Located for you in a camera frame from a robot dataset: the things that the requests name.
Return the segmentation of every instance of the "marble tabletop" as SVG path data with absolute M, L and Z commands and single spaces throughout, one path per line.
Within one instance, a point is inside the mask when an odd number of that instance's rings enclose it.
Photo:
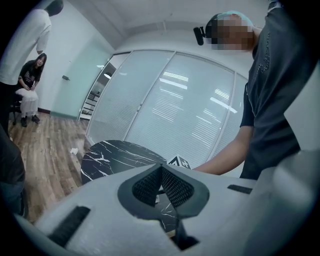
M 134 143 L 122 140 L 101 141 L 85 153 L 81 163 L 82 184 L 92 180 L 124 172 L 133 168 L 166 164 L 167 160 L 157 153 Z M 166 232 L 176 228 L 176 211 L 167 195 L 160 194 L 155 205 L 161 213 L 162 225 Z

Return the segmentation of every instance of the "light blue headband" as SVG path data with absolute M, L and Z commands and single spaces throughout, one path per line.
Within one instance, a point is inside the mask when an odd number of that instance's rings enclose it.
M 236 11 L 236 10 L 230 10 L 230 11 L 227 11 L 227 12 L 219 14 L 217 16 L 217 20 L 224 20 L 225 17 L 229 17 L 232 14 L 236 14 L 236 15 L 240 16 L 243 21 L 247 22 L 247 26 L 248 27 L 253 27 L 254 26 L 252 21 L 246 15 L 244 15 L 243 13 L 241 13 L 239 11 Z

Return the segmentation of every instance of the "standing person in white shirt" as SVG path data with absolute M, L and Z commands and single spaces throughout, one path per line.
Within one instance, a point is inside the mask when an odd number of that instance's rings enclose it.
M 0 61 L 0 124 L 7 135 L 10 105 L 17 89 L 20 71 L 35 46 L 38 54 L 45 50 L 51 30 L 49 17 L 59 14 L 63 7 L 62 0 L 54 0 L 45 9 L 32 10 L 3 53 Z

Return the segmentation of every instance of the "textured black rubber pad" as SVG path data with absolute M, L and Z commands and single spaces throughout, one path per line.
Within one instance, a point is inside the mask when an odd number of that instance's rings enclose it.
M 228 189 L 238 191 L 244 194 L 250 194 L 252 191 L 252 188 L 245 187 L 245 186 L 239 186 L 239 185 L 230 185 L 228 186 Z
M 61 247 L 65 247 L 89 212 L 89 208 L 77 206 L 48 237 Z

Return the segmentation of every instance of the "table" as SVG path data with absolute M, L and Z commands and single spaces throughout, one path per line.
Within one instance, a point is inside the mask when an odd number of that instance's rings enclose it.
M 166 164 L 167 160 L 146 147 L 122 140 L 105 140 L 90 147 L 81 163 L 82 184 L 92 180 L 124 172 L 133 168 Z M 161 213 L 162 225 L 166 232 L 176 228 L 176 211 L 166 194 L 159 195 L 155 205 Z

